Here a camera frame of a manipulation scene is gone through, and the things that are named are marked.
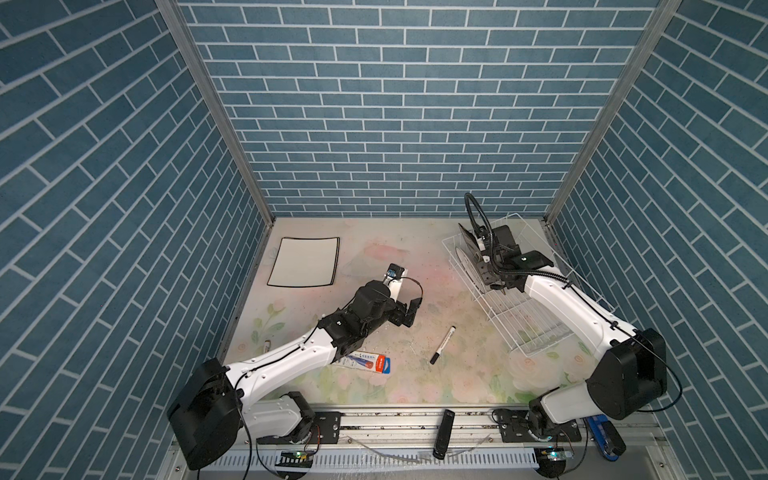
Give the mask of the dark patterned plate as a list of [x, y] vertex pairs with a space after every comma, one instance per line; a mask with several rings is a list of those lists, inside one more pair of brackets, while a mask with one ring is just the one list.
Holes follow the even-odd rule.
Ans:
[[499, 277], [490, 269], [489, 264], [485, 261], [474, 234], [462, 225], [459, 225], [459, 229], [461, 232], [461, 238], [464, 241], [464, 246], [461, 248], [465, 250], [467, 255], [474, 262], [475, 268], [487, 286], [488, 292], [490, 292], [492, 290], [492, 286], [494, 286], [499, 280]]

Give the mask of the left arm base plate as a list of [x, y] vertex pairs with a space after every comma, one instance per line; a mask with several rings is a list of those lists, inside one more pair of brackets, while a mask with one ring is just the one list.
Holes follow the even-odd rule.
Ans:
[[342, 413], [319, 411], [311, 422], [302, 420], [287, 436], [265, 436], [257, 440], [259, 445], [306, 445], [337, 444], [339, 441]]

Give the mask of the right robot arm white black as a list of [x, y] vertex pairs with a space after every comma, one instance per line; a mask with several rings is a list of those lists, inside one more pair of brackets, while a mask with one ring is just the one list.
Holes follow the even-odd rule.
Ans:
[[527, 424], [534, 437], [546, 439], [564, 424], [595, 415], [624, 419], [667, 392], [666, 343], [658, 332], [640, 331], [611, 314], [546, 255], [522, 251], [507, 226], [474, 226], [462, 236], [486, 287], [527, 295], [576, 334], [597, 361], [587, 379], [530, 401]]

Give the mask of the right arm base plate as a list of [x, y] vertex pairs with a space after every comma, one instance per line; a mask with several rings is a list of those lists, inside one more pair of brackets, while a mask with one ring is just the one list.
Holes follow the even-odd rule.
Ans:
[[504, 443], [554, 442], [565, 440], [576, 443], [582, 439], [576, 421], [555, 424], [541, 414], [529, 410], [497, 408], [491, 413]]

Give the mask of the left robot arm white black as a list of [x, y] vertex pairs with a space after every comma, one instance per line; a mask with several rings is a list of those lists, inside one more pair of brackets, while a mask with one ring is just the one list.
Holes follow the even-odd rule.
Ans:
[[303, 395], [291, 391], [272, 401], [266, 395], [359, 350], [386, 323], [411, 327], [422, 300], [399, 301], [400, 287], [398, 279], [372, 280], [308, 333], [277, 349], [228, 365], [216, 358], [199, 365], [167, 411], [188, 468], [200, 470], [218, 460], [241, 431], [250, 441], [307, 440], [315, 413]]

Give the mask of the white square plate black rim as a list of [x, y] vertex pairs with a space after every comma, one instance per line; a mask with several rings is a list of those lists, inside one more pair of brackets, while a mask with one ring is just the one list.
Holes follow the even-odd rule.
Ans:
[[267, 285], [281, 288], [330, 286], [336, 277], [339, 251], [339, 237], [283, 237]]

